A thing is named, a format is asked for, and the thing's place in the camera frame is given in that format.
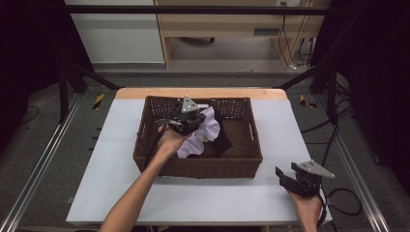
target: cabinet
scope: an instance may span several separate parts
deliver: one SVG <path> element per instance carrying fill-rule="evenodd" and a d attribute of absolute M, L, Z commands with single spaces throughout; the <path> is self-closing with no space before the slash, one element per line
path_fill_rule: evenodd
<path fill-rule="evenodd" d="M 274 7 L 279 0 L 155 0 L 157 6 L 249 6 Z M 293 6 L 326 7 L 330 0 L 299 0 Z M 283 15 L 259 14 L 158 14 L 162 51 L 167 67 L 172 44 L 178 37 L 270 37 L 284 67 L 299 49 L 302 38 L 315 38 L 324 16 L 288 15 L 279 39 Z"/>

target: human arm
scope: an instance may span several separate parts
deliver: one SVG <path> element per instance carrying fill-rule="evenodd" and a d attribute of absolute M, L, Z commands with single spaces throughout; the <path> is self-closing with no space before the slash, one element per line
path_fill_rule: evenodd
<path fill-rule="evenodd" d="M 295 203 L 296 214 L 304 232 L 317 232 L 317 221 L 319 220 L 322 202 L 318 195 L 309 199 L 300 197 L 299 195 L 287 191 Z"/>
<path fill-rule="evenodd" d="M 100 231 L 132 230 L 145 198 L 163 165 L 178 151 L 187 137 L 174 130 L 166 130 L 158 142 L 158 150 L 147 168 L 132 183 L 106 216 Z"/>

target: white wall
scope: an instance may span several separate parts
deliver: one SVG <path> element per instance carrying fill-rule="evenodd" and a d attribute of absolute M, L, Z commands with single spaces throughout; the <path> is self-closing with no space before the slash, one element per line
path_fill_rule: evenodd
<path fill-rule="evenodd" d="M 154 5 L 152 0 L 65 0 L 67 5 Z M 163 63 L 154 14 L 72 14 L 92 63 Z"/>

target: aluminum rail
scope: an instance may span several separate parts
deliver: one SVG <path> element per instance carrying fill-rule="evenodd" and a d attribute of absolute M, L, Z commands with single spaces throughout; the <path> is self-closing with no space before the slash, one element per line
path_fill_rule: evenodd
<path fill-rule="evenodd" d="M 42 156 L 40 157 L 20 196 L 16 200 L 7 217 L 0 224 L 1 232 L 14 232 L 17 229 L 18 223 L 33 198 L 33 195 L 36 192 L 36 189 L 39 186 L 48 165 L 51 163 L 51 160 L 60 145 L 60 142 L 63 139 L 63 136 L 66 133 L 75 112 L 78 109 L 81 99 L 82 95 L 74 95 L 69 115 L 63 123 L 57 126 L 57 129 L 44 149 Z"/>
<path fill-rule="evenodd" d="M 316 97 L 315 99 L 323 116 L 328 119 L 326 110 L 324 110 L 326 108 L 325 100 L 323 99 L 323 97 Z M 333 132 L 332 126 L 328 125 L 328 129 L 331 131 L 331 133 Z M 339 150 L 340 159 L 343 162 L 344 168 L 346 169 L 350 181 L 352 182 L 353 188 L 362 200 L 363 209 L 366 212 L 368 221 L 373 227 L 373 230 L 377 232 L 389 232 L 389 225 L 384 219 L 379 207 L 377 206 L 376 201 L 373 198 L 373 195 L 370 192 L 370 189 L 366 184 L 364 177 L 353 161 L 353 158 L 350 155 L 346 144 L 339 134 L 336 136 L 336 145 Z"/>

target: white cloth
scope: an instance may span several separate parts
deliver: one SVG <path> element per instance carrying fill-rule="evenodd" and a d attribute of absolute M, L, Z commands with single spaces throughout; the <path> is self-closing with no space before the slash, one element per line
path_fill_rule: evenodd
<path fill-rule="evenodd" d="M 189 155 L 201 155 L 204 152 L 203 140 L 214 141 L 220 134 L 220 124 L 215 120 L 214 108 L 210 106 L 202 110 L 201 113 L 206 116 L 204 122 L 184 141 L 177 151 L 178 158 L 184 159 Z"/>

